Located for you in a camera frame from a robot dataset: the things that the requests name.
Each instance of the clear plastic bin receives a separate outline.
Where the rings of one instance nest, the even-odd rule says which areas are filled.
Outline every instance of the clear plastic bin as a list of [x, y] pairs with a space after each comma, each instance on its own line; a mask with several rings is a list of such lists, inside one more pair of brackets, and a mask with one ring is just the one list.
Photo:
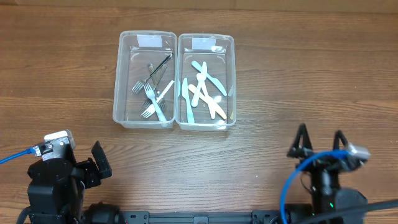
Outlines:
[[[227, 130], [236, 122], [236, 75], [234, 39], [218, 34], [182, 34], [178, 39], [178, 63], [175, 92], [175, 117], [181, 129], [196, 131]], [[199, 71], [192, 65], [207, 63], [208, 74], [217, 78], [226, 90], [226, 96], [208, 78], [205, 80], [210, 97], [226, 114], [223, 119], [218, 113], [215, 119], [210, 116], [208, 105], [201, 99], [196, 108], [192, 108], [195, 122], [187, 121], [187, 104], [182, 97], [182, 82], [187, 78], [188, 85], [197, 86]], [[193, 93], [189, 92], [190, 102]]]
[[[175, 83], [164, 96], [166, 109], [162, 111], [167, 121], [163, 122], [159, 121], [156, 113], [148, 119], [141, 115], [145, 111], [142, 104], [147, 96], [144, 89], [139, 93], [134, 93], [132, 88], [139, 80], [149, 77], [149, 63], [156, 69], [170, 53], [173, 53], [172, 58], [166, 63], [167, 68], [157, 86], [156, 93], [159, 95], [175, 78], [176, 46], [177, 37], [171, 32], [125, 31], [121, 33], [114, 88], [113, 119], [115, 122], [125, 128], [173, 127]], [[161, 71], [154, 74], [156, 78], [160, 75]], [[151, 79], [148, 83], [154, 87]]]

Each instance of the metal fork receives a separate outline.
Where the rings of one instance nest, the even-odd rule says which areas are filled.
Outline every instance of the metal fork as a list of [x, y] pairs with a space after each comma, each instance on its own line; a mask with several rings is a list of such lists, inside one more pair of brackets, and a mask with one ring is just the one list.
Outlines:
[[[163, 98], [157, 104], [162, 109], [162, 111], [165, 111], [167, 109], [166, 102]], [[147, 106], [147, 109], [141, 114], [141, 116], [146, 119], [148, 119], [152, 114], [154, 114], [154, 111], [148, 110], [149, 106]]]
[[155, 74], [164, 64], [166, 64], [166, 62], [169, 61], [170, 58], [172, 58], [172, 56], [173, 56], [173, 52], [170, 53], [170, 55], [167, 56], [167, 57], [163, 60], [163, 62], [160, 63], [160, 65], [155, 69], [154, 72], [152, 72], [152, 73], [149, 75], [148, 78], [139, 80], [139, 81], [133, 86], [133, 88], [131, 89], [131, 91], [133, 91], [134, 93], [139, 93], [139, 92], [142, 90], [142, 87], [144, 87], [144, 85], [147, 84], [148, 80], [149, 80], [150, 78], [152, 78], [153, 74]]
[[166, 117], [164, 116], [164, 114], [162, 112], [162, 109], [159, 107], [159, 105], [156, 102], [155, 93], [154, 93], [152, 87], [150, 87], [150, 85], [147, 83], [144, 85], [144, 88], [145, 88], [145, 93], [146, 93], [147, 97], [150, 100], [152, 100], [152, 104], [155, 106], [156, 114], [157, 114], [157, 117], [159, 118], [159, 121], [167, 121]]
[[[163, 65], [161, 71], [159, 71], [160, 72], [160, 77], [159, 77], [159, 79], [157, 80], [156, 83], [154, 82], [154, 91], [156, 91], [157, 85], [159, 84], [160, 80], [162, 79], [163, 74], [166, 72], [166, 68], [167, 68], [167, 65]], [[142, 107], [146, 109], [146, 108], [148, 108], [150, 106], [151, 103], [152, 103], [151, 100], [149, 98], [147, 98], [146, 101], [144, 101], [144, 103], [142, 104]], [[166, 108], [165, 107], [166, 106], [165, 103], [158, 103], [158, 104], [159, 104], [160, 108], [162, 108], [162, 110], [164, 110]]]
[[[169, 84], [166, 86], [166, 88], [164, 88], [164, 90], [162, 91], [162, 93], [156, 98], [156, 102], [159, 104], [159, 102], [161, 102], [164, 99], [164, 96], [166, 95], [166, 93], [170, 90], [171, 86], [174, 84], [174, 80], [171, 80], [169, 82]], [[144, 112], [142, 112], [141, 116], [143, 116], [144, 118], [149, 118], [150, 116], [152, 116], [155, 113], [155, 106], [154, 105], [150, 105]]]

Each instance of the wooden table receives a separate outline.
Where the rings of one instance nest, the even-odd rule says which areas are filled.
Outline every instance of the wooden table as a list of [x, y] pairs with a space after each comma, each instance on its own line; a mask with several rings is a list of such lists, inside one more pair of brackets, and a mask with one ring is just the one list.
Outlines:
[[[112, 119], [124, 30], [234, 37], [237, 122], [228, 132], [124, 129]], [[123, 210], [277, 209], [305, 122], [317, 150], [342, 129], [373, 154], [344, 187], [370, 202], [398, 198], [398, 15], [0, 7], [0, 157], [71, 129], [78, 161], [99, 140], [113, 176], [86, 192]], [[25, 156], [0, 167], [0, 223], [29, 205]], [[288, 201], [309, 202], [296, 181]], [[395, 223], [397, 210], [367, 223]]]

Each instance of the white label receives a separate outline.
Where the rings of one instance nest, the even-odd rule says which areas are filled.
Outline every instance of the white label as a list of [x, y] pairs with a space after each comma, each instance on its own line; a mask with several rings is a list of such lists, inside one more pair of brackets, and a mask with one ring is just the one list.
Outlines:
[[216, 39], [212, 38], [192, 38], [193, 50], [213, 50], [216, 45]]
[[163, 47], [162, 36], [159, 35], [137, 35], [140, 47]]

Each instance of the blue cable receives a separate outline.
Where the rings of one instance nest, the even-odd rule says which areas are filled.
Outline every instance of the blue cable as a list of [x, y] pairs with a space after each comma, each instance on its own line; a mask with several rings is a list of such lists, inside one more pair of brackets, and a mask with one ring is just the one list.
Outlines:
[[15, 155], [12, 155], [5, 159], [0, 160], [0, 164], [3, 164], [5, 162], [10, 161], [11, 159], [15, 159], [15, 158], [18, 158], [18, 157], [26, 155], [26, 154], [35, 154], [35, 153], [36, 153], [35, 150], [32, 147], [30, 147], [30, 148], [26, 149], [25, 151], [19, 152]]
[[286, 212], [285, 212], [285, 201], [286, 201], [286, 195], [287, 195], [287, 190], [289, 189], [290, 185], [292, 185], [292, 182], [296, 176], [299, 175], [299, 173], [306, 168], [309, 164], [311, 164], [314, 160], [317, 160], [323, 156], [333, 156], [335, 158], [341, 159], [346, 156], [348, 156], [349, 153], [346, 150], [335, 150], [335, 151], [326, 151], [326, 152], [319, 152], [318, 154], [315, 154], [308, 159], [304, 160], [297, 168], [296, 170], [289, 176], [289, 178], [286, 180], [286, 183], [284, 185], [284, 188], [282, 189], [282, 193], [280, 195], [280, 215], [282, 218], [282, 221], [284, 224], [288, 224], [286, 220]]

